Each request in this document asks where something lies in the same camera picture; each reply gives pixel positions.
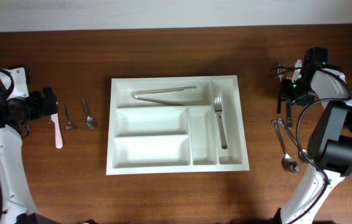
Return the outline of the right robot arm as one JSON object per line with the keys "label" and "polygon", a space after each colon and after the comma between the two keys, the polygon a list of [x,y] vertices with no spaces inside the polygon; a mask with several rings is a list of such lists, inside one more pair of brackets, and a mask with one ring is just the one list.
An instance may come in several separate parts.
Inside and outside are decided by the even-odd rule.
{"label": "right robot arm", "polygon": [[[352,173],[352,90],[343,69],[328,63],[328,49],[312,47],[292,67],[274,68],[280,79],[277,103],[285,103],[285,119],[272,121],[295,143],[308,164],[293,197],[279,208],[271,223],[313,223],[331,191]],[[300,126],[315,105],[324,108],[304,147]]]}

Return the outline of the steel fork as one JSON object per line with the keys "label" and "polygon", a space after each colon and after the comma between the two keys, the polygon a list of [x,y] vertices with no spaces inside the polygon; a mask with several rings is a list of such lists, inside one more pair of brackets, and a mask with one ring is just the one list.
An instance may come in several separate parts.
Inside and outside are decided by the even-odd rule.
{"label": "steel fork", "polygon": [[292,94],[292,77],[286,77],[286,92],[287,92],[287,97],[286,97],[286,116],[287,116],[287,127],[292,128],[293,127],[293,121],[292,121],[292,106],[290,104],[291,102],[291,94]]}
{"label": "steel fork", "polygon": [[224,125],[222,122],[222,100],[219,95],[214,97],[214,111],[217,116],[217,122],[219,126],[219,134],[220,134],[220,140],[221,140],[221,147],[223,149],[227,149],[227,141],[226,141],[226,135],[224,131]]}

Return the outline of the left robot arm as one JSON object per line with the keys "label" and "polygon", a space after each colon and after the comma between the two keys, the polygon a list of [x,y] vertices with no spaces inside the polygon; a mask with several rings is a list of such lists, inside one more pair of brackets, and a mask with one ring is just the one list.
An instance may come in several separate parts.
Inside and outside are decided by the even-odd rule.
{"label": "left robot arm", "polygon": [[32,199],[22,162],[22,140],[30,135],[28,122],[50,117],[55,146],[63,147],[59,109],[51,88],[29,91],[27,68],[0,68],[0,223],[52,223]]}

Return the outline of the steel tongs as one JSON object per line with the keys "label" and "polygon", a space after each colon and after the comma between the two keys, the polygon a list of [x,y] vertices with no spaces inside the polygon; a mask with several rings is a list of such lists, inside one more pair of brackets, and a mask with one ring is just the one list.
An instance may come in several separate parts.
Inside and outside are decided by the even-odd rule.
{"label": "steel tongs", "polygon": [[160,103],[160,104],[171,105],[171,106],[183,106],[182,103],[160,100],[159,96],[168,96],[172,92],[194,90],[196,88],[197,86],[185,86],[185,87],[166,88],[166,89],[159,89],[159,90],[143,90],[143,91],[133,92],[132,97],[135,100],[140,100],[140,101],[148,101],[152,103]]}

